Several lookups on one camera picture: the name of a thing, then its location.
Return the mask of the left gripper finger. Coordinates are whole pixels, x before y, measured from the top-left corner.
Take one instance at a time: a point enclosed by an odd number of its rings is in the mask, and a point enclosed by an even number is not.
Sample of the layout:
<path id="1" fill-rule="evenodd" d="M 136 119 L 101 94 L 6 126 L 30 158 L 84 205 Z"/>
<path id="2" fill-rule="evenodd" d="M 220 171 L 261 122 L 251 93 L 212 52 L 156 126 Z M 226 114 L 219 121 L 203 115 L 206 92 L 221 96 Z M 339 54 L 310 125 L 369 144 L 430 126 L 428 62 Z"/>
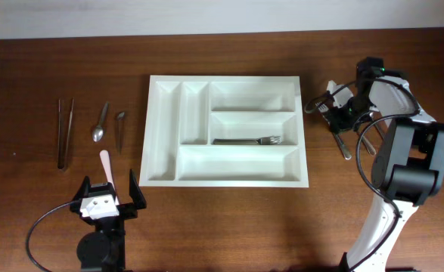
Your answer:
<path id="1" fill-rule="evenodd" d="M 147 208 L 146 199 L 138 186 L 135 173 L 132 169 L 129 170 L 129 196 L 131 197 L 132 203 L 135 205 L 137 210 Z"/>
<path id="2" fill-rule="evenodd" d="M 80 188 L 77 190 L 76 194 L 73 197 L 73 201 L 82 200 L 83 198 L 86 198 L 88 196 L 89 190 L 91 187 L 90 178 L 89 176 L 85 176 Z"/>

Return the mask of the steel tablespoon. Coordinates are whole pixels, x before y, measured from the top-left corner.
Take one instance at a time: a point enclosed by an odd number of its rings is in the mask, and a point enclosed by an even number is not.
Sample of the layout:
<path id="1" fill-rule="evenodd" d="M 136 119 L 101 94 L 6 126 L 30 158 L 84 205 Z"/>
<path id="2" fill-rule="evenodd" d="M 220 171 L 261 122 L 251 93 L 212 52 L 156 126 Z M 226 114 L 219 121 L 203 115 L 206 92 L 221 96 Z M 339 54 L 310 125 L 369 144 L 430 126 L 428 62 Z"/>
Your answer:
<path id="1" fill-rule="evenodd" d="M 374 145 L 359 131 L 356 132 L 357 135 L 362 139 L 362 143 L 364 144 L 366 150 L 371 156 L 375 156 L 377 154 Z"/>
<path id="2" fill-rule="evenodd" d="M 369 114 L 369 116 L 371 117 L 371 120 L 372 120 L 372 121 L 374 121 L 374 120 L 377 119 L 377 117 L 375 116 L 374 112 L 371 112 L 371 113 Z M 376 123 L 376 124 L 374 125 L 374 127 L 376 128 L 377 133 L 380 135 L 381 140 L 383 140 L 384 137 L 385 137 L 385 132 L 384 132 L 384 130 L 382 129 L 382 127 L 380 126 L 380 123 L 379 123 L 379 122 Z"/>

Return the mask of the steel fork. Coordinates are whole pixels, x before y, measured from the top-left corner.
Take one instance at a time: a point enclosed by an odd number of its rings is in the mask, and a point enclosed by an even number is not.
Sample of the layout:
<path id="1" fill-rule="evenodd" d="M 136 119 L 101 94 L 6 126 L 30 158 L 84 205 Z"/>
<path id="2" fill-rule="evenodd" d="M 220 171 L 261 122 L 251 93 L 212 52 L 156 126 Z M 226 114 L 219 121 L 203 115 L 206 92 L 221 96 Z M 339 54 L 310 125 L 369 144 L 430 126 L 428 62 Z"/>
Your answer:
<path id="1" fill-rule="evenodd" d="M 328 125 L 331 125 L 329 118 L 328 118 L 328 110 L 329 110 L 328 107 L 325 104 L 323 104 L 322 102 L 317 102 L 316 106 L 318 107 L 318 111 L 323 116 L 324 120 L 328 123 Z M 337 133 L 333 132 L 332 128 L 330 128 L 330 132 L 334 136 L 337 146 L 339 147 L 340 152 L 342 153 L 344 159 L 350 160 L 352 158 L 352 155 L 351 155 L 348 147 L 343 142 L 342 138 Z"/>
<path id="2" fill-rule="evenodd" d="M 268 136 L 262 138 L 218 139 L 213 140 L 215 145 L 277 145 L 281 143 L 280 136 Z"/>

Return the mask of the pink plastic knife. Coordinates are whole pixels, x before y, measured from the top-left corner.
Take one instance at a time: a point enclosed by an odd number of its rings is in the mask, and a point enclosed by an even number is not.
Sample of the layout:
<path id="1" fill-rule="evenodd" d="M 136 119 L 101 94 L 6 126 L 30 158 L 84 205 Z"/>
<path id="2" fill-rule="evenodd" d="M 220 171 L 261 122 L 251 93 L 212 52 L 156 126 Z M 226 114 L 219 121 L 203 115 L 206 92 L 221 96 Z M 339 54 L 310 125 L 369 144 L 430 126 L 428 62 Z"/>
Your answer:
<path id="1" fill-rule="evenodd" d="M 104 172 L 107 178 L 107 182 L 109 184 L 111 184 L 113 186 L 113 189 L 115 188 L 115 183 L 113 181 L 113 173 L 112 173 L 112 169 L 111 169 L 111 164 L 110 164 L 110 154 L 107 150 L 102 150 L 99 153 L 100 159 L 101 159 L 101 164 L 104 168 Z"/>

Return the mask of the small steel teaspoon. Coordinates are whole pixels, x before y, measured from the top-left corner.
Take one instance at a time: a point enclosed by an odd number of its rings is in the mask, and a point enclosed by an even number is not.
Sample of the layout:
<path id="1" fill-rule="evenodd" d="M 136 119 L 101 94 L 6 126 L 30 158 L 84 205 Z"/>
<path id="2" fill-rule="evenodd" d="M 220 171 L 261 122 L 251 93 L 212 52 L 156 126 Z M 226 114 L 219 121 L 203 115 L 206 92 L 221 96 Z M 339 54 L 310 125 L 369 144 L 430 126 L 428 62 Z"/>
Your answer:
<path id="1" fill-rule="evenodd" d="M 105 118 L 107 115 L 108 107 L 109 107 L 109 103 L 106 102 L 104 104 L 102 111 L 101 111 L 101 115 L 98 120 L 98 124 L 94 127 L 94 129 L 92 131 L 92 140 L 94 142 L 99 142 L 102 139 L 102 137 L 104 136 L 103 124 L 104 124 L 104 121 L 105 121 Z"/>

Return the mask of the small steel teaspoon sideways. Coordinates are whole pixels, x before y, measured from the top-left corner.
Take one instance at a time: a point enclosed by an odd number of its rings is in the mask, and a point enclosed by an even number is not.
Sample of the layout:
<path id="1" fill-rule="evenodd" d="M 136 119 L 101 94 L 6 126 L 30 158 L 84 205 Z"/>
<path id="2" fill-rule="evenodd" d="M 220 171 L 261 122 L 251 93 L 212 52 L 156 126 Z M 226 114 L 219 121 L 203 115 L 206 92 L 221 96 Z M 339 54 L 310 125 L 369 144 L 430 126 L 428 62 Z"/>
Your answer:
<path id="1" fill-rule="evenodd" d="M 119 112 L 116 116 L 116 150 L 118 154 L 122 153 L 123 149 L 123 135 L 124 135 L 124 119 L 126 112 Z"/>

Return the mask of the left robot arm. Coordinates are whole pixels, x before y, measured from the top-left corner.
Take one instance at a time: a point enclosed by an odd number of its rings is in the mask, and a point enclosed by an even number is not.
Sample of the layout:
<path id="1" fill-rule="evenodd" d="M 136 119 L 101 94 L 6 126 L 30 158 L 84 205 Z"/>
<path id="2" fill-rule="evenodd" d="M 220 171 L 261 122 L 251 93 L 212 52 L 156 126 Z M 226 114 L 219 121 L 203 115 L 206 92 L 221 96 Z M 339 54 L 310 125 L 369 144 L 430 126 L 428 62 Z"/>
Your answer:
<path id="1" fill-rule="evenodd" d="M 117 204 L 110 183 L 90 183 L 85 177 L 73 197 L 70 211 L 95 228 L 78 243 L 76 255 L 82 271 L 124 271 L 126 269 L 125 221 L 138 217 L 147 207 L 135 174 L 129 172 L 129 196 L 132 201 Z"/>

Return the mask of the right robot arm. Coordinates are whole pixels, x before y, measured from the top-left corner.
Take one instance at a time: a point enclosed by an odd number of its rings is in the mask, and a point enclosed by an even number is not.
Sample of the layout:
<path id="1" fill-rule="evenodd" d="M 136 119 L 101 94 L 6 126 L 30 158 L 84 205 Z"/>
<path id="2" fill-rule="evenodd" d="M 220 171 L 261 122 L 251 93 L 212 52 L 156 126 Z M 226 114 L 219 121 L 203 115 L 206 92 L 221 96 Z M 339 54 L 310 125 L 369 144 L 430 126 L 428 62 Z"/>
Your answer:
<path id="1" fill-rule="evenodd" d="M 380 123 L 387 125 L 371 175 L 362 180 L 373 192 L 370 212 L 358 239 L 340 260 L 340 271 L 385 271 L 387 259 L 409 218 L 440 191 L 444 178 L 444 123 L 426 113 L 404 73 L 383 60 L 366 57 L 350 84 L 330 81 L 322 105 L 331 132 L 353 130 L 361 144 Z"/>

